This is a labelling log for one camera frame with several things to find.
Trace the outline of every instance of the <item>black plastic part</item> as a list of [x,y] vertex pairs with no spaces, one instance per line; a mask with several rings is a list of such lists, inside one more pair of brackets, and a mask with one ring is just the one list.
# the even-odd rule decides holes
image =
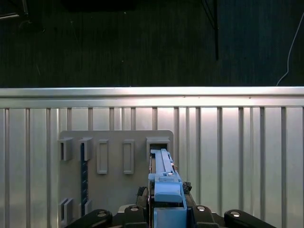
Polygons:
[[[234,217],[231,213],[237,212],[239,217]],[[224,220],[226,226],[233,228],[275,228],[270,224],[249,215],[241,210],[229,210],[225,212]]]
[[66,228],[98,228],[107,227],[112,223],[112,213],[108,210],[94,210],[91,213],[86,214],[82,218],[76,220]]
[[124,210],[125,228],[146,228],[148,223],[145,220],[145,213],[142,207],[132,205]]
[[192,208],[192,213],[193,213],[193,223],[196,226],[200,223],[215,223],[211,210],[206,206],[197,205]]

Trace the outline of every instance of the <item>metal rod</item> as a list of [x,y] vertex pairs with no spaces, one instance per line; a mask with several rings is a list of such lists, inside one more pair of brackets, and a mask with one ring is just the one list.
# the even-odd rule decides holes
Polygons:
[[28,3],[27,0],[22,0],[22,4],[23,4],[23,10],[24,10],[24,14],[28,15],[29,14],[29,9],[28,9]]
[[8,13],[4,15],[0,15],[0,20],[7,20],[11,18],[18,18],[20,15],[17,13]]
[[214,41],[215,41],[215,58],[219,59],[219,26],[218,26],[218,0],[213,0],[214,11]]

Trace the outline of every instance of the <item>screw head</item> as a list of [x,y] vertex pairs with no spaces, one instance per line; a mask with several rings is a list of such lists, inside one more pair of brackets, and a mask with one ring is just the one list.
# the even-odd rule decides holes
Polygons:
[[106,213],[104,213],[103,211],[101,211],[97,216],[98,217],[104,217],[104,216],[106,216]]
[[206,209],[205,209],[204,207],[202,207],[202,206],[198,206],[197,208],[198,208],[199,211],[205,211],[205,210],[206,210]]
[[233,217],[240,217],[240,213],[236,212],[236,211],[233,211],[230,213]]
[[132,207],[131,211],[138,211],[138,207]]

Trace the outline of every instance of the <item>gray mounting plate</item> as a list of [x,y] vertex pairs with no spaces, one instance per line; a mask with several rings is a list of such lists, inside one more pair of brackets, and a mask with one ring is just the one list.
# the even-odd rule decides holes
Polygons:
[[85,143],[88,160],[90,210],[106,209],[115,214],[121,205],[134,204],[138,188],[147,186],[150,144],[167,144],[168,151],[173,152],[173,133],[167,130],[61,132],[59,195],[60,201],[73,199],[70,213],[74,219],[80,217],[80,143]]

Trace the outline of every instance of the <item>white cable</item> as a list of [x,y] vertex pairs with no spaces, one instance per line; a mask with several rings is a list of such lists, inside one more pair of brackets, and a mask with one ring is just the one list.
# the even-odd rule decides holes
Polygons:
[[290,58],[290,53],[291,53],[291,50],[293,49],[294,41],[295,41],[296,35],[298,35],[298,31],[299,31],[299,28],[300,28],[300,26],[301,26],[303,17],[304,17],[304,13],[302,14],[301,20],[300,20],[299,25],[298,25],[298,29],[296,30],[295,35],[294,35],[294,40],[293,40],[293,42],[291,43],[291,46],[290,46],[290,49],[289,49],[288,58],[287,58],[287,71],[286,71],[286,73],[280,78],[280,80],[278,80],[276,86],[278,86],[278,85],[280,84],[280,82],[281,82],[281,81],[286,77],[286,75],[289,73],[289,58]]

